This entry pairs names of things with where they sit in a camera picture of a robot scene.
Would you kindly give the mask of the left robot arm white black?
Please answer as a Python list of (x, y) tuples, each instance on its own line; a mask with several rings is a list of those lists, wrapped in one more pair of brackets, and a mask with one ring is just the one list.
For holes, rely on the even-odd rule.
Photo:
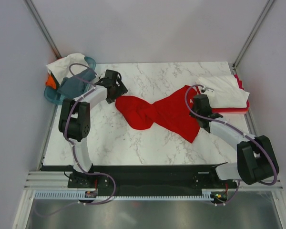
[(73, 169), (79, 173), (79, 183), (84, 187), (94, 185), (93, 163), (90, 159), (87, 136), (91, 129), (91, 110), (102, 101), (111, 104), (128, 92), (122, 76), (114, 70), (105, 75), (84, 94), (74, 99), (64, 99), (59, 119), (59, 131), (69, 143)]

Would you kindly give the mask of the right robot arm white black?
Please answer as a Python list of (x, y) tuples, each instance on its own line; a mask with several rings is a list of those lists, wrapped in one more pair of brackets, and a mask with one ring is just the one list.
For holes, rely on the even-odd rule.
[(221, 187), (226, 180), (242, 180), (248, 185), (258, 182), (269, 186), (277, 181), (279, 166), (268, 137), (248, 134), (229, 124), (222, 115), (212, 112), (205, 94), (194, 97), (190, 116), (197, 120), (202, 129), (221, 138), (236, 151), (235, 163), (215, 166), (214, 173), (208, 179), (211, 186)]

